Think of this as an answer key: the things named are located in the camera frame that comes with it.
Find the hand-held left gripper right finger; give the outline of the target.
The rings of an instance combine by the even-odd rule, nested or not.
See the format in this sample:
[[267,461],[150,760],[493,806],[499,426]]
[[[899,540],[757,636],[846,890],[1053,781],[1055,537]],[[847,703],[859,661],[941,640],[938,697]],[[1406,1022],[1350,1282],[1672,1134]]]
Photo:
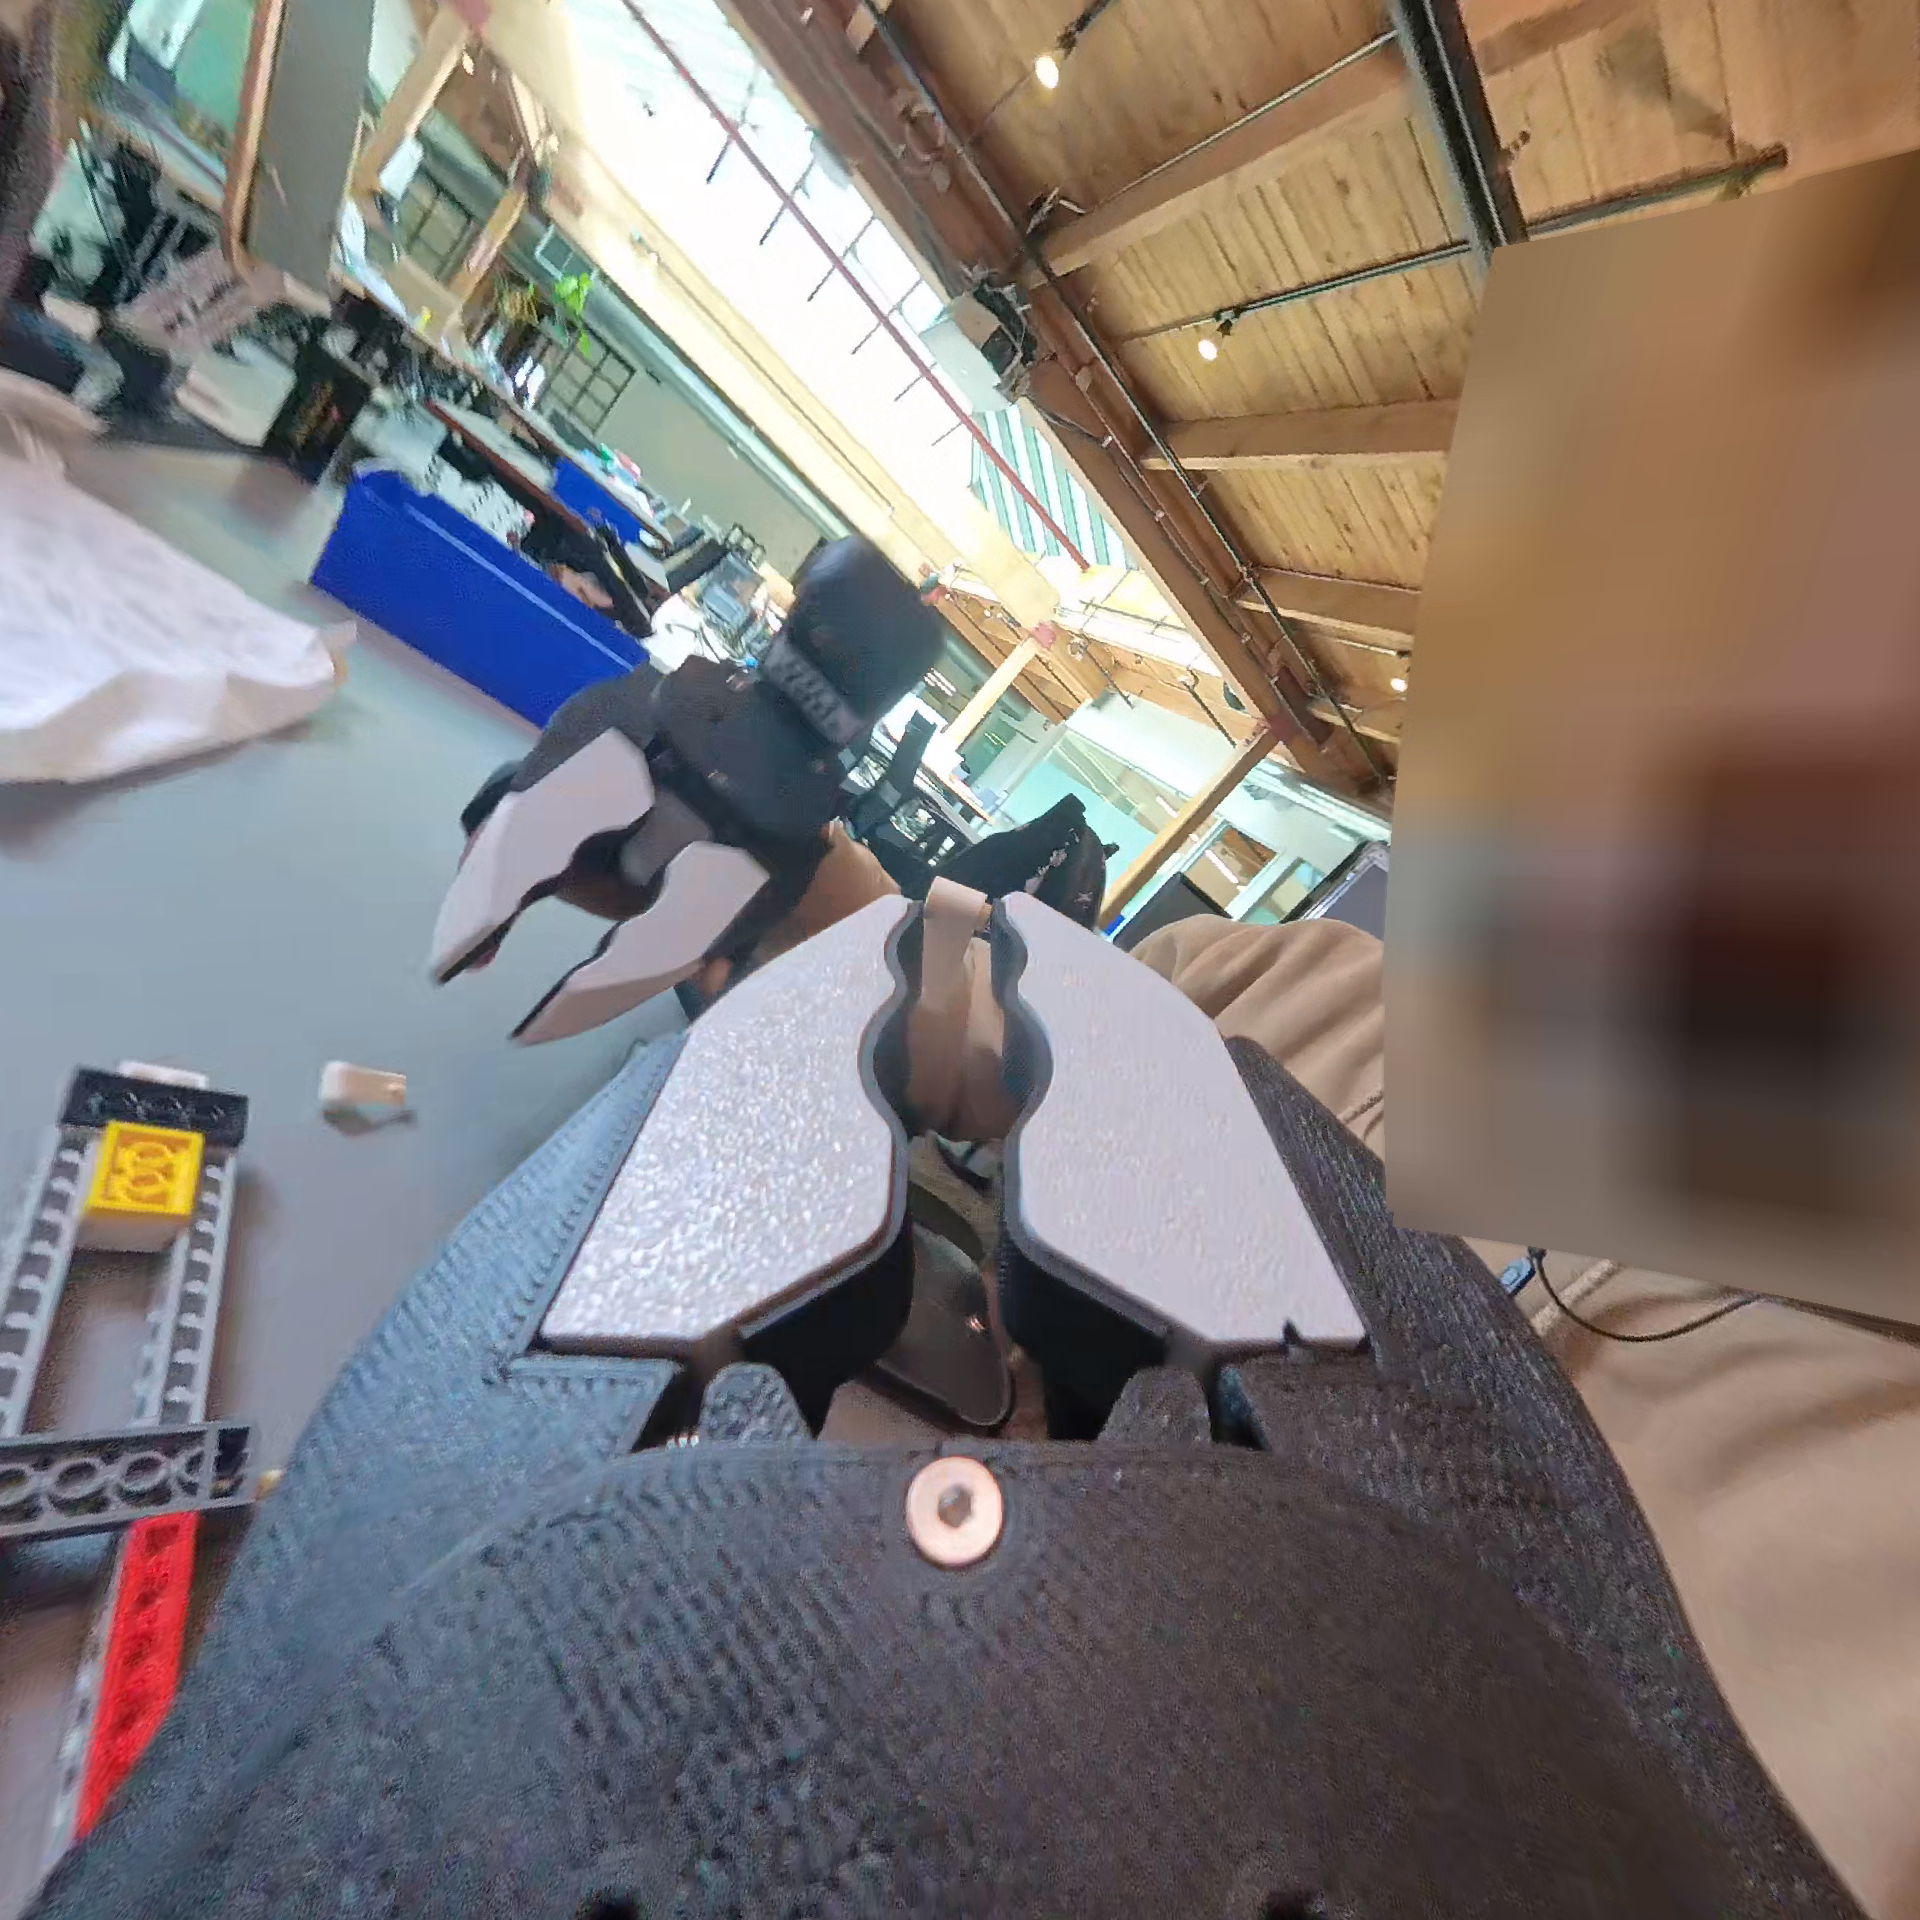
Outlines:
[[1359,1310],[1213,1022],[1031,896],[992,911],[1016,1118],[999,1301],[1031,1353],[1355,1353]]

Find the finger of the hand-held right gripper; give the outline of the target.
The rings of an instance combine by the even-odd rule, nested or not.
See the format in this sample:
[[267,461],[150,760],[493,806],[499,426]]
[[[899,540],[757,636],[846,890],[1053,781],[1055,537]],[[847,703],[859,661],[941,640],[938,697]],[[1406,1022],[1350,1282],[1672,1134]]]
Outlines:
[[539,898],[552,896],[584,848],[617,846],[651,810],[656,783],[642,746],[602,729],[504,792],[470,831],[427,945],[427,973],[449,982]]
[[656,898],[613,925],[511,1032],[519,1047],[577,1037],[694,976],[709,951],[766,889],[770,872],[743,848],[694,841],[662,868]]

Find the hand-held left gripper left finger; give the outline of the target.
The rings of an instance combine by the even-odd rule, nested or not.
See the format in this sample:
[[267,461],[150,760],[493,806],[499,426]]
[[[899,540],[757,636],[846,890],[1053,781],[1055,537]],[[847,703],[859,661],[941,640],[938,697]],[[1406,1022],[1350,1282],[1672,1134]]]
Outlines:
[[731,1353],[897,1233],[905,1132],[873,1074],[912,903],[886,896],[687,1031],[550,1295],[554,1353]]

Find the lego set cardboard box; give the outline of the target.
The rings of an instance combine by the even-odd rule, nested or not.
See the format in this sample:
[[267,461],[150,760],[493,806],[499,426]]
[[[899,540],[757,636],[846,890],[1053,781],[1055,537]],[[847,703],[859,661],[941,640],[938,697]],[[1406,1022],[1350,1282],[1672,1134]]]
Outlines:
[[367,404],[374,381],[321,337],[299,345],[294,384],[281,399],[257,450],[306,485],[318,485]]

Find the person's right hand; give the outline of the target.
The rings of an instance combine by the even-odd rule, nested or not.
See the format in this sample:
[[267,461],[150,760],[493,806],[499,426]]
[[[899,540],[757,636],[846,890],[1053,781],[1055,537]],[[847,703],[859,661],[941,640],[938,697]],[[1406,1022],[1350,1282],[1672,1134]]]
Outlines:
[[899,896],[897,879],[839,818],[819,830],[815,850],[759,890],[719,945],[673,988],[687,1020],[728,988],[784,953],[826,933],[881,898]]

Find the blue plastic storage bin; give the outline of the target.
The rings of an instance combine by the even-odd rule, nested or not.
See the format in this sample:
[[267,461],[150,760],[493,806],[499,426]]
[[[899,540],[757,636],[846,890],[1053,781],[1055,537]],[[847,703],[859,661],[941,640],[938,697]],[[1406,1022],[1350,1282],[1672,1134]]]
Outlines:
[[569,447],[554,458],[550,493],[576,518],[609,527],[623,543],[662,550],[671,541],[645,492]]
[[607,614],[387,468],[350,480],[309,580],[536,727],[574,692],[648,661]]

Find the grey red lego beam frame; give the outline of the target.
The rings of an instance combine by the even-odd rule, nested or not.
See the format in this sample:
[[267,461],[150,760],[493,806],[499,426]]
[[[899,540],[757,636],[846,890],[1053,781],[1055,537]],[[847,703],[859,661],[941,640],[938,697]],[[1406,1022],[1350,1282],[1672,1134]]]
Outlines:
[[[249,1102],[203,1074],[77,1068],[5,1242],[5,1548],[101,1544],[42,1876],[98,1824],[170,1710],[203,1521],[254,1495],[251,1424],[207,1417],[246,1126]],[[83,1257],[150,1269],[129,1413],[102,1430],[34,1429],[41,1364]]]

